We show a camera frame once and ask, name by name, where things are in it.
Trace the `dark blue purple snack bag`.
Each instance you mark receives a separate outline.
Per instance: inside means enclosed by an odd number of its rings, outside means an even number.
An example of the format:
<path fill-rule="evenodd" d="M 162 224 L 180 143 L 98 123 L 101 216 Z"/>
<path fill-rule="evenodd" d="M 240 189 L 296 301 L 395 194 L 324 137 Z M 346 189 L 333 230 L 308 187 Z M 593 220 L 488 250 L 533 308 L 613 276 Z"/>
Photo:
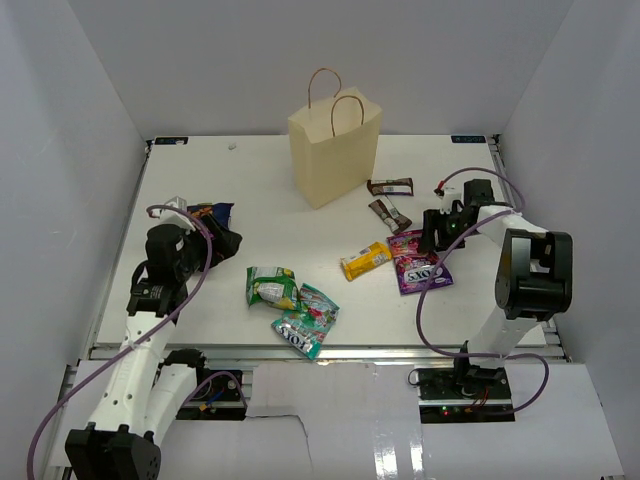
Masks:
<path fill-rule="evenodd" d="M 199 203 L 187 206 L 187 211 L 205 224 L 215 220 L 221 228 L 229 229 L 234 204 L 228 202 Z"/>

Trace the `purple Fox's candy bag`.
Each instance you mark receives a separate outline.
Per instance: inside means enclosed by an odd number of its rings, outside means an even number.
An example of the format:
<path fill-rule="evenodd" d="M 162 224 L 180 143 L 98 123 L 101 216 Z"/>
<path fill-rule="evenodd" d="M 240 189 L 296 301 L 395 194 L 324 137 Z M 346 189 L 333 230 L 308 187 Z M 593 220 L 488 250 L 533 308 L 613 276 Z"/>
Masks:
<path fill-rule="evenodd" d="M 387 238 L 402 296 L 420 293 L 439 260 L 435 253 L 418 252 L 421 236 L 420 230 L 409 230 Z"/>

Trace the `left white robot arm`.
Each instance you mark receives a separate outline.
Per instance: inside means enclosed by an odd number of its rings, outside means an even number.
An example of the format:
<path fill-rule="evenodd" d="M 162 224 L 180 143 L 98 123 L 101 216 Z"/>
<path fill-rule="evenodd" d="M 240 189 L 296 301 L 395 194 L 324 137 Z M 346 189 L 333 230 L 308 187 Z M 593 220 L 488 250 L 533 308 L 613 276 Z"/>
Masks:
<path fill-rule="evenodd" d="M 109 382 L 86 426 L 70 430 L 65 441 L 76 478 L 158 477 L 161 442 L 176 414 L 188 398 L 202 398 L 211 387 L 200 351 L 163 354 L 193 297 L 187 283 L 234 256 L 241 241 L 204 211 L 174 216 L 148 231 L 146 257 L 131 279 L 120 351 L 105 366 Z"/>

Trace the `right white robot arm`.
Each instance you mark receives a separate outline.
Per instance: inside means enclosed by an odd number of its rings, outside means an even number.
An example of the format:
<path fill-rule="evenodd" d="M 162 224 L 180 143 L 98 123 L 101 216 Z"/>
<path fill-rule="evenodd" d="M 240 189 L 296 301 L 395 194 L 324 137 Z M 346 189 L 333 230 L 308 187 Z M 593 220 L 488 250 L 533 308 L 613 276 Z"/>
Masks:
<path fill-rule="evenodd" d="M 512 205 L 496 200 L 488 179 L 473 179 L 461 191 L 439 184 L 436 209 L 423 213 L 419 249 L 446 258 L 480 234 L 500 247 L 495 307 L 460 351 L 453 354 L 453 390 L 472 399 L 505 377 L 504 364 L 523 337 L 569 309 L 573 240 L 527 221 Z"/>

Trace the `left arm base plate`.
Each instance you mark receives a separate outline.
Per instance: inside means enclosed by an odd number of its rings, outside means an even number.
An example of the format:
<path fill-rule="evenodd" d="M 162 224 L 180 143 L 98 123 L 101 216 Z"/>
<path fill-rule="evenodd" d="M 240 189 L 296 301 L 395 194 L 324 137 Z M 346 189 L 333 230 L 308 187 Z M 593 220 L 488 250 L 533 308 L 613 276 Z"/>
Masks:
<path fill-rule="evenodd" d="M 243 372 L 230 370 L 236 378 L 220 375 L 210 379 L 177 413 L 177 420 L 242 421 L 246 408 L 242 403 Z"/>

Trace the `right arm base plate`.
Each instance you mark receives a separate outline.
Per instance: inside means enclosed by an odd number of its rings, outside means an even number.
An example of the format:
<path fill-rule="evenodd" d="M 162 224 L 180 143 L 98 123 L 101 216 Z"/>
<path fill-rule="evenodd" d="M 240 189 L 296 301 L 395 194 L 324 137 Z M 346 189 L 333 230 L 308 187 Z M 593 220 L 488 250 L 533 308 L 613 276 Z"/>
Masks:
<path fill-rule="evenodd" d="M 492 385 L 463 387 L 452 368 L 415 368 L 408 384 L 418 394 L 423 425 L 514 422 L 512 393 L 505 375 Z"/>

